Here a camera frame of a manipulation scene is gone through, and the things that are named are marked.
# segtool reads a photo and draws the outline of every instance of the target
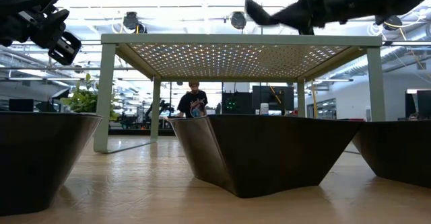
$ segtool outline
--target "spotlight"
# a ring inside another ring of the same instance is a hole
[[[123,25],[129,30],[133,30],[134,34],[147,33],[147,28],[137,19],[137,12],[127,12]]]
[[[387,20],[385,20],[385,22],[383,23],[383,28],[388,31],[394,31],[398,30],[398,28],[402,25],[403,22],[401,21],[401,19],[399,19],[399,17],[396,15],[392,15]]]
[[[244,12],[235,11],[230,18],[230,23],[235,29],[242,30],[245,28],[247,21],[245,20]]]

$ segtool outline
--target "wall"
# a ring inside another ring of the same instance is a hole
[[[431,89],[430,72],[417,71],[414,67],[404,68],[398,72],[385,73],[383,80],[386,120],[397,120],[405,117],[405,93],[407,89]],[[335,83],[331,86],[330,91],[319,91],[316,95],[318,102],[333,98],[337,102],[338,119],[366,119],[366,109],[370,108],[368,76],[354,77],[353,82]],[[306,96],[306,105],[309,104],[313,104],[312,96]]]
[[[417,75],[385,75],[386,120],[397,120],[405,117],[405,93],[407,89],[431,89],[431,83]]]
[[[366,119],[366,109],[370,107],[370,90],[366,77],[354,77],[353,82],[334,83],[331,91],[319,91],[318,102],[336,99],[337,118]],[[306,106],[313,104],[312,96],[305,99]]]

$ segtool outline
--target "table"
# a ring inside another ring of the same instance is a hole
[[[379,37],[103,34],[102,45],[97,114],[104,120],[94,138],[99,153],[113,152],[108,149],[107,102],[116,55],[154,82],[153,102],[160,101],[162,81],[296,82],[298,115],[305,117],[305,83],[367,54],[372,119],[385,120]],[[152,118],[158,115],[153,109]],[[148,143],[157,139],[158,122],[153,121]]]

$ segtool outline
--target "perforated table top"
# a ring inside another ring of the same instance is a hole
[[[163,81],[311,80],[381,46],[377,37],[105,34],[103,44]]]

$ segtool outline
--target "metal table frame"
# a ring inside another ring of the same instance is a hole
[[[94,136],[94,151],[112,153],[130,149],[127,147],[115,151],[108,149],[108,124],[112,97],[112,80],[115,56],[143,73],[154,82],[153,102],[160,101],[162,81],[188,81],[190,77],[164,77],[155,71],[136,53],[132,43],[190,43],[190,44],[268,44],[268,45],[305,45],[305,46],[346,46],[346,49],[313,67],[295,78],[276,77],[198,77],[197,81],[250,81],[250,82],[296,82],[298,84],[298,115],[305,117],[305,90],[307,81],[316,79],[364,54],[368,57],[368,76],[370,80],[370,103],[373,121],[385,120],[385,97],[383,93],[383,72],[380,59],[382,40],[375,36],[280,36],[280,35],[224,35],[224,34],[104,34],[102,35],[102,60],[99,78],[97,115],[104,120]],[[159,108],[154,108],[152,118],[159,118]],[[151,125],[151,139],[139,147],[158,140],[158,120]]]

